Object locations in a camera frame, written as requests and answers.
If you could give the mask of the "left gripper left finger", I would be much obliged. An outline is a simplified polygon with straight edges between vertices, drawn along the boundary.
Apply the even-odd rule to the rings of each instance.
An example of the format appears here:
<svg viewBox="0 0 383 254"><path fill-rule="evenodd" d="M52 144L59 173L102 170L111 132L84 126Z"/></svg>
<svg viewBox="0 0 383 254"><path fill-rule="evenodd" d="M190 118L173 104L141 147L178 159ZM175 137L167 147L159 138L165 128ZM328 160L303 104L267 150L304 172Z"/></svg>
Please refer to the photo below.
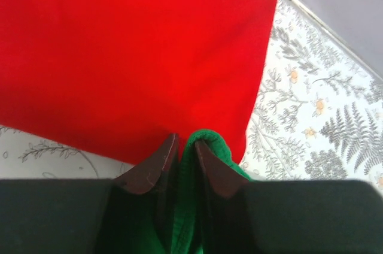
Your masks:
<svg viewBox="0 0 383 254"><path fill-rule="evenodd" d="M96 253L170 253L177 200L179 137L113 180Z"/></svg>

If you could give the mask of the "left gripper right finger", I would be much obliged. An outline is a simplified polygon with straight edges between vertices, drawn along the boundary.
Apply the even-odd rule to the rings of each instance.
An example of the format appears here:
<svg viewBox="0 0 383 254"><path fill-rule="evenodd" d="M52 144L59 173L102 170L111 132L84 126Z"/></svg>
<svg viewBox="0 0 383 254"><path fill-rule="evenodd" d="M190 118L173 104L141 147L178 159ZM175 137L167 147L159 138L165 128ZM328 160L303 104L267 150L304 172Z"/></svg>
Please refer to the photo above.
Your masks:
<svg viewBox="0 0 383 254"><path fill-rule="evenodd" d="M197 215L204 253L256 253L243 193L249 181L199 140L196 159Z"/></svg>

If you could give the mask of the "green t shirt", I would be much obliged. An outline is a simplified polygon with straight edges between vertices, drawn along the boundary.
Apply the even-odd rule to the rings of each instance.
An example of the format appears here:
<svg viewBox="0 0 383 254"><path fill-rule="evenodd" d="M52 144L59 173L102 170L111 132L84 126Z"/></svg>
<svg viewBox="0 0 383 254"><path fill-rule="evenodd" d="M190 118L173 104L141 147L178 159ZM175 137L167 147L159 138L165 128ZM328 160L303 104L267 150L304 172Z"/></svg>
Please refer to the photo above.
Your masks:
<svg viewBox="0 0 383 254"><path fill-rule="evenodd" d="M194 143L204 140L220 161L247 180L251 177L232 160L229 146L220 134L213 130L201 129L189 136L180 162L177 181L171 253L203 253L201 242L197 241L197 198L195 193L194 162L197 158Z"/></svg>

